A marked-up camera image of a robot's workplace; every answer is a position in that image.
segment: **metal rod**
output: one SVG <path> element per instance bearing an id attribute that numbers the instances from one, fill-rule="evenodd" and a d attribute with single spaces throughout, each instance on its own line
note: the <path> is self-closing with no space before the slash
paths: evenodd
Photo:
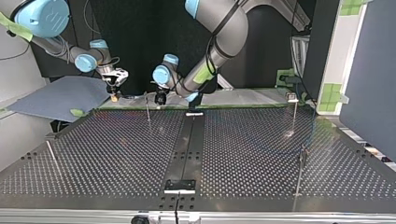
<path id="1" fill-rule="evenodd" d="M 147 95 L 146 95 L 146 111 L 148 113 L 148 121 L 151 121 L 151 118 L 149 116 L 149 98 Z"/>

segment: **green tape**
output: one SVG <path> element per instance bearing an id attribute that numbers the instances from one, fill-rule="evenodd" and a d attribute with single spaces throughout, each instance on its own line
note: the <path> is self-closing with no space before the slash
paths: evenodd
<path id="1" fill-rule="evenodd" d="M 9 20 L 3 13 L 0 12 L 0 24 L 4 25 L 9 31 L 18 35 L 27 41 L 32 41 L 33 34 L 28 28 L 21 26 L 11 20 Z"/>
<path id="2" fill-rule="evenodd" d="M 83 118 L 83 117 L 87 116 L 87 114 L 83 110 L 80 110 L 80 109 L 71 109 L 70 113 L 72 113 L 72 115 L 76 118 Z"/>
<path id="3" fill-rule="evenodd" d="M 212 71 L 215 70 L 212 65 L 209 65 L 209 66 L 211 68 L 210 70 L 212 70 Z M 202 65 L 201 69 L 199 70 L 198 74 L 195 76 L 194 82 L 196 82 L 198 84 L 204 84 L 208 80 L 212 80 L 212 78 L 213 78 L 213 75 L 210 73 L 209 67 L 206 65 L 206 63 L 204 63 Z"/>
<path id="4" fill-rule="evenodd" d="M 341 84 L 326 83 L 320 98 L 319 111 L 334 112 L 341 101 Z"/>
<path id="5" fill-rule="evenodd" d="M 286 82 L 281 81 L 280 77 L 294 77 L 294 69 L 288 70 L 278 70 L 277 77 L 276 77 L 276 86 L 277 87 L 293 87 L 293 84 L 286 84 Z"/>
<path id="6" fill-rule="evenodd" d="M 341 16 L 359 15 L 363 0 L 344 0 L 341 6 Z"/>

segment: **robotic arm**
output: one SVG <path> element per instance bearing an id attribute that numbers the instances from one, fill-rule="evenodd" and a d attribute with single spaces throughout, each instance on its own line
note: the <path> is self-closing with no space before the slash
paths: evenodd
<path id="1" fill-rule="evenodd" d="M 4 0 L 0 2 L 0 11 L 11 21 L 30 29 L 32 41 L 49 55 L 74 63 L 84 73 L 96 69 L 107 83 L 112 100 L 118 101 L 120 86 L 128 72 L 114 68 L 119 59 L 113 62 L 105 40 L 93 40 L 91 49 L 85 50 L 69 45 L 60 36 L 70 18 L 64 0 Z"/>
<path id="2" fill-rule="evenodd" d="M 187 11 L 212 33 L 212 38 L 206 56 L 185 78 L 177 73 L 178 57 L 166 54 L 163 63 L 153 72 L 160 89 L 175 91 L 192 102 L 217 69 L 239 53 L 248 37 L 248 17 L 238 3 L 234 0 L 186 0 Z"/>

